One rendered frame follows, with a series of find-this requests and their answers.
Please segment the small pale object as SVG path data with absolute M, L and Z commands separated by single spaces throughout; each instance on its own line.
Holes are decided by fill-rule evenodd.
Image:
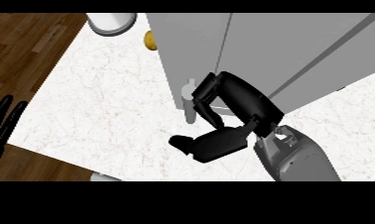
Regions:
M 118 178 L 95 172 L 90 181 L 118 181 Z

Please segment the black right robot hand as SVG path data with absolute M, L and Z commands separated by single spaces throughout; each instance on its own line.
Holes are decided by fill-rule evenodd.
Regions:
M 220 115 L 211 108 L 211 102 L 220 98 L 244 125 L 233 128 L 224 125 Z M 283 113 L 263 93 L 232 73 L 208 73 L 192 92 L 193 110 L 216 128 L 196 139 L 174 135 L 170 145 L 192 155 L 199 163 L 211 162 L 248 146 L 251 133 L 266 138 L 275 130 Z

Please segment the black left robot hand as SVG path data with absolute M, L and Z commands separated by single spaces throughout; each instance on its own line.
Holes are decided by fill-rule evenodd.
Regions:
M 6 95 L 0 100 L 0 158 L 3 157 L 7 140 L 10 138 L 22 113 L 28 106 L 28 102 L 21 101 L 16 104 L 13 110 L 9 110 L 12 102 L 12 95 Z

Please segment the yellow round fruit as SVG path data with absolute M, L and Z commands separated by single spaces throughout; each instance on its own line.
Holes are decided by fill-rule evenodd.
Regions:
M 145 43 L 146 48 L 151 51 L 157 51 L 157 44 L 155 44 L 155 39 L 154 39 L 154 36 L 152 36 L 152 31 L 148 31 L 145 33 L 143 43 Z

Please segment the white round container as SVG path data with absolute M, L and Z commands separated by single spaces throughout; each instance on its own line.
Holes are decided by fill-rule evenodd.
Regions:
M 114 37 L 130 30 L 136 18 L 136 13 L 89 13 L 89 25 L 96 34 Z

